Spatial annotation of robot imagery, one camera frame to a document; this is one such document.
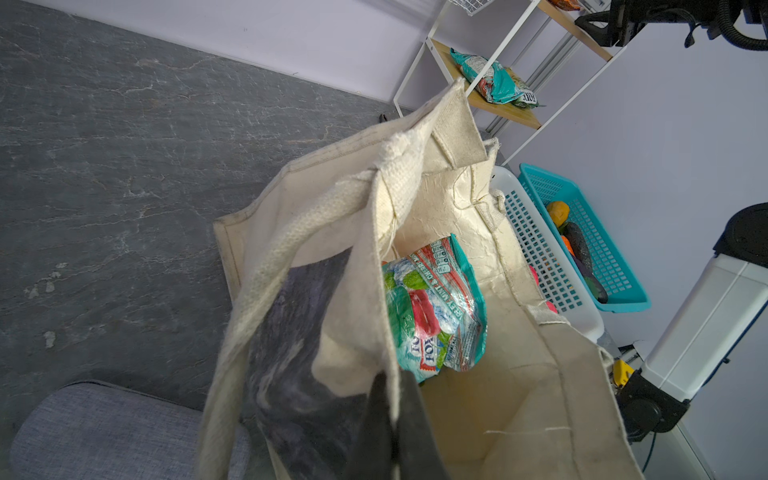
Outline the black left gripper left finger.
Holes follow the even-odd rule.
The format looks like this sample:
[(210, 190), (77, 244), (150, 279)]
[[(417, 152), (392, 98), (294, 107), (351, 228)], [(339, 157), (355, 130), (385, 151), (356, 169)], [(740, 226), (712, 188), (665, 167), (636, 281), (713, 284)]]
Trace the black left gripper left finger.
[(389, 415), (387, 376), (379, 373), (344, 470), (345, 479), (389, 480), (393, 473), (393, 428)]

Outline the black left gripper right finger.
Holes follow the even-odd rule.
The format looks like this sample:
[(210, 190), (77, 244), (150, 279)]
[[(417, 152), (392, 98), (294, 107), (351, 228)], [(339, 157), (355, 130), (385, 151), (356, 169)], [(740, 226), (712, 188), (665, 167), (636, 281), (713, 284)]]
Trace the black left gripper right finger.
[(400, 372), (396, 427), (397, 464), (404, 480), (449, 479), (441, 460), (415, 376)]

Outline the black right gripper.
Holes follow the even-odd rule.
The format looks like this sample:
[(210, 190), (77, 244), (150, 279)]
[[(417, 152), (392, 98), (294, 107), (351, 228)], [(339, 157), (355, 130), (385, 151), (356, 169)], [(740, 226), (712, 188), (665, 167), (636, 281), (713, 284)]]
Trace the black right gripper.
[(635, 0), (613, 1), (608, 10), (586, 14), (575, 25), (601, 47), (624, 47), (649, 24), (686, 24), (689, 33), (684, 46), (695, 43), (698, 28), (709, 39), (723, 37), (729, 44), (748, 51), (765, 51), (767, 39), (753, 38), (739, 31), (735, 22), (743, 16), (748, 24), (767, 26), (767, 3), (742, 0)]

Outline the cream canvas grocery bag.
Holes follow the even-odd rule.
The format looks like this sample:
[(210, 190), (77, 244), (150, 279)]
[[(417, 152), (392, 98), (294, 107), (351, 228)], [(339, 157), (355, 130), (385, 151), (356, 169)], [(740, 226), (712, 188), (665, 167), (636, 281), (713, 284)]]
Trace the cream canvas grocery bag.
[(638, 479), (610, 355), (544, 299), (455, 81), (216, 220), (233, 311), (194, 475), (250, 400), (280, 479)]

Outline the green pink snack bag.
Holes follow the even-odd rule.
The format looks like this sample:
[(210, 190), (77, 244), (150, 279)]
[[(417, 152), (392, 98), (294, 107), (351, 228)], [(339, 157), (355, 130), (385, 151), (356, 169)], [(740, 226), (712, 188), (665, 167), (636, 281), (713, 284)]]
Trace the green pink snack bag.
[(486, 352), (487, 307), (451, 234), (381, 266), (399, 366), (418, 383), (448, 368), (466, 372)]

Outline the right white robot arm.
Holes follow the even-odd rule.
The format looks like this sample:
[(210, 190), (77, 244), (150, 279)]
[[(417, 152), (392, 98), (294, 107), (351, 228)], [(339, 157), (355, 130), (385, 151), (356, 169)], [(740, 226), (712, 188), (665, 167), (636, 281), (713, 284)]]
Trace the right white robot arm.
[[(764, 52), (765, 37), (739, 31), (735, 22), (766, 25), (764, 1), (614, 1), (606, 11), (577, 19), (600, 46), (626, 46), (647, 24), (685, 23), (709, 38)], [(631, 443), (670, 431), (699, 390), (767, 307), (767, 206), (734, 214), (714, 255), (655, 348), (619, 386), (616, 401)]]

